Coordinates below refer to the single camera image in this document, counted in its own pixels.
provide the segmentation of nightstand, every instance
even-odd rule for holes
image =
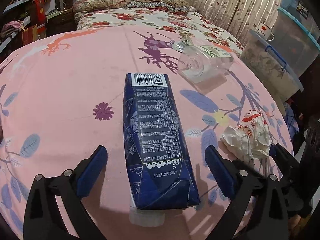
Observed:
[[[75,23],[72,9],[68,9],[52,18],[49,18],[46,28],[47,37],[59,33],[75,31],[77,29],[77,25]]]

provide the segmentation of curtain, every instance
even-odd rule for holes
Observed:
[[[242,45],[247,32],[260,22],[272,28],[280,0],[186,0],[213,24],[224,28]]]

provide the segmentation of storage bin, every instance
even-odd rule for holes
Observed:
[[[276,91],[281,101],[285,102],[299,89],[303,91],[299,78],[278,52],[254,30],[250,30],[248,35],[249,40],[240,59],[257,76],[271,96],[274,97]]]
[[[280,7],[296,18],[316,40],[319,38],[320,30],[301,0],[281,0]]]
[[[299,77],[320,52],[320,46],[306,28],[283,8],[273,26],[275,38],[270,45],[285,59]]]

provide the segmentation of white mug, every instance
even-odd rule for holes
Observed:
[[[269,27],[267,25],[265,25],[264,23],[260,23],[256,29],[256,32],[259,33],[265,40],[267,41],[272,41],[275,36],[272,33],[272,31],[269,29]]]

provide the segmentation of metal screw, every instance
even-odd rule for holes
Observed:
[[[271,175],[270,175],[270,179],[272,179],[272,180],[276,181],[276,180],[277,180],[277,176],[276,176],[276,175],[274,175],[274,174],[271,174]]]
[[[245,177],[245,176],[248,175],[247,171],[245,171],[245,170],[241,170],[241,171],[239,171],[239,173],[240,173],[240,175],[243,176],[243,177]]]
[[[72,174],[72,170],[66,170],[63,175],[69,177]]]
[[[42,175],[41,175],[41,174],[38,174],[38,175],[35,177],[35,179],[36,179],[37,181],[41,180],[41,179],[42,179]]]

